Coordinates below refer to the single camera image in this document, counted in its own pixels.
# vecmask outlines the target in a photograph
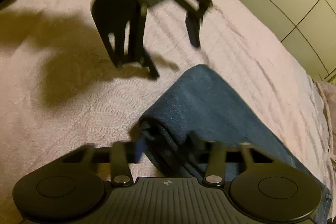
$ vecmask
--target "bed sheet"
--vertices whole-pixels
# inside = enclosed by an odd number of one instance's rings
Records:
[[[200,63],[335,193],[323,102],[311,78],[242,3],[213,3],[200,50],[189,43],[181,7],[165,0],[149,9],[144,46],[156,81],[138,66],[113,66],[92,0],[15,0],[0,10],[0,223],[21,220],[11,198],[19,178],[84,143],[129,139],[140,115]],[[146,157],[132,173],[159,175]]]

